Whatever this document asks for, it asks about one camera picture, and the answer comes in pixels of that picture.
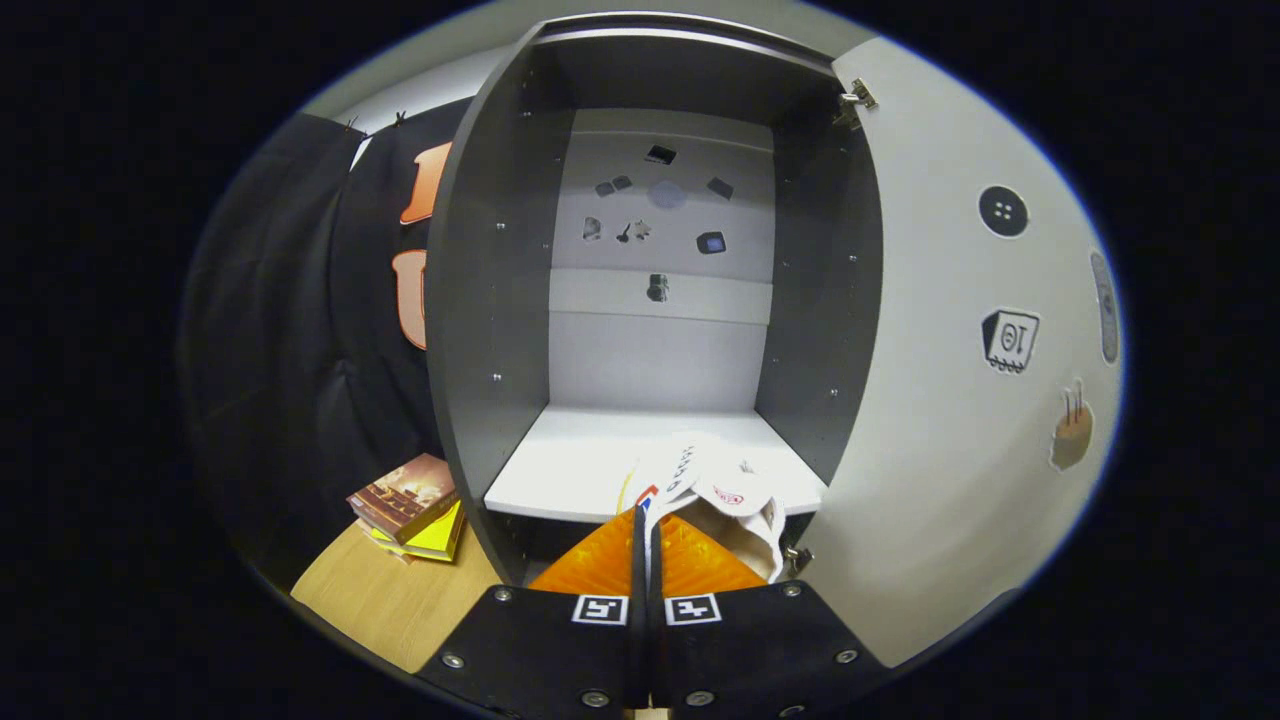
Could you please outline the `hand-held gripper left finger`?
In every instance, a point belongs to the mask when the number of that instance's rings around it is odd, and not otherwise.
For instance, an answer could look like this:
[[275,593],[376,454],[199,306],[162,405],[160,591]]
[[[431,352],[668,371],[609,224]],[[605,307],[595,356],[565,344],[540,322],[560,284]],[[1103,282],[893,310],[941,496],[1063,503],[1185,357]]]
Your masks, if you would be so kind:
[[623,516],[616,593],[486,588],[416,680],[477,719],[631,719],[646,705],[645,512]]

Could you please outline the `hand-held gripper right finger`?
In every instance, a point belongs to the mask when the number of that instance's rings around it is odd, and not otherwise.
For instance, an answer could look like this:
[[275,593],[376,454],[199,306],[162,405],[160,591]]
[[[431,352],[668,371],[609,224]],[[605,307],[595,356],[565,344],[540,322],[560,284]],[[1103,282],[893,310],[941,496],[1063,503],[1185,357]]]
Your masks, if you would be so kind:
[[890,680],[808,583],[765,582],[677,516],[649,539],[648,697],[672,719],[819,719]]

